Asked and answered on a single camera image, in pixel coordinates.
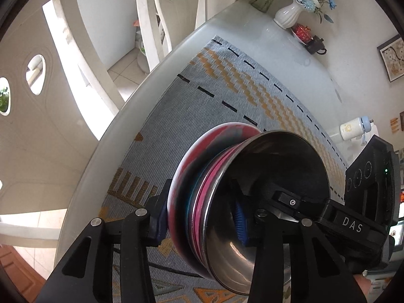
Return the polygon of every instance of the woven placemat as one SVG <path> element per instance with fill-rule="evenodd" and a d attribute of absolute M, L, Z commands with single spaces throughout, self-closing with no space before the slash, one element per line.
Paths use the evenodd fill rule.
<path fill-rule="evenodd" d="M 347 164 L 320 124 L 262 66 L 215 37 L 178 74 L 146 119 L 112 179 L 99 216 L 108 222 L 144 206 L 149 197 L 159 194 L 165 180 L 172 178 L 185 152 L 201 135 L 231 121 L 304 137 L 324 162 L 331 198 L 343 201 Z M 175 251 L 169 235 L 158 248 L 148 248 L 148 253 L 153 263 L 193 273 Z M 150 273 L 157 302 L 245 300 L 211 280 L 154 267 Z M 114 254 L 113 279 L 114 302 L 120 302 L 118 254 Z M 289 300 L 290 287 L 284 292 Z"/>

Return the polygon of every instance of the picture frame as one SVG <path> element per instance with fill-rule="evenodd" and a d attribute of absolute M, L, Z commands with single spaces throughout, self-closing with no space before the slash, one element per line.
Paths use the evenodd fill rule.
<path fill-rule="evenodd" d="M 387 42 L 377 47 L 390 82 L 404 75 L 404 41 L 400 35 L 396 35 Z"/>

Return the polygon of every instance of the cable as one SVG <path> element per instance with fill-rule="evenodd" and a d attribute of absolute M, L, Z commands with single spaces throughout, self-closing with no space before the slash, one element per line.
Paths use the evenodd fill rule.
<path fill-rule="evenodd" d="M 121 250 L 119 248 L 113 247 L 112 250 L 115 253 L 121 254 Z M 153 263 L 153 262 L 149 262 L 149 267 L 153 267 L 153 268 L 164 270 L 164 271 L 171 272 L 171 273 L 176 273 L 176 274 L 179 274 L 179 275 L 187 275 L 188 277 L 203 278 L 202 276 L 200 276 L 199 274 L 196 274 L 196 273 L 176 270 L 176 269 L 173 269 L 173 268 L 170 268 L 170 267 L 165 267 L 163 265 L 156 264 L 156 263 Z"/>

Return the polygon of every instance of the metal bowl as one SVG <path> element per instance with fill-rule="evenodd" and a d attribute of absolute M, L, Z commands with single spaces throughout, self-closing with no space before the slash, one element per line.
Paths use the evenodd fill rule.
<path fill-rule="evenodd" d="M 168 229 L 178 254 L 203 277 L 211 278 L 211 275 L 193 254 L 184 222 L 192 185 L 198 172 L 217 154 L 259 133 L 256 127 L 245 123 L 220 124 L 203 134 L 188 149 L 175 171 L 167 202 Z"/>
<path fill-rule="evenodd" d="M 254 196 L 254 184 L 265 178 L 302 197 L 330 197 L 324 164 L 316 150 L 300 136 L 286 131 L 264 132 L 239 144 L 215 165 L 201 208 L 199 238 L 201 257 L 209 273 L 225 288 L 249 294 L 255 249 L 237 238 L 223 177 L 237 179 L 246 195 Z M 290 280 L 290 261 L 285 254 L 284 281 Z"/>

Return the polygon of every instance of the white tile floor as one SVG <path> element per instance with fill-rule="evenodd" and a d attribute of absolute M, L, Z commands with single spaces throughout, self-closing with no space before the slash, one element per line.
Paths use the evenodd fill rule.
<path fill-rule="evenodd" d="M 139 49 L 133 49 L 108 70 L 111 79 L 125 101 L 146 78 L 146 74 L 137 64 L 139 53 Z"/>
<path fill-rule="evenodd" d="M 61 228 L 66 209 L 23 214 L 2 215 L 1 221 L 21 226 L 37 226 L 39 228 Z M 27 261 L 43 278 L 48 279 L 51 274 L 56 249 L 15 247 L 21 257 Z"/>

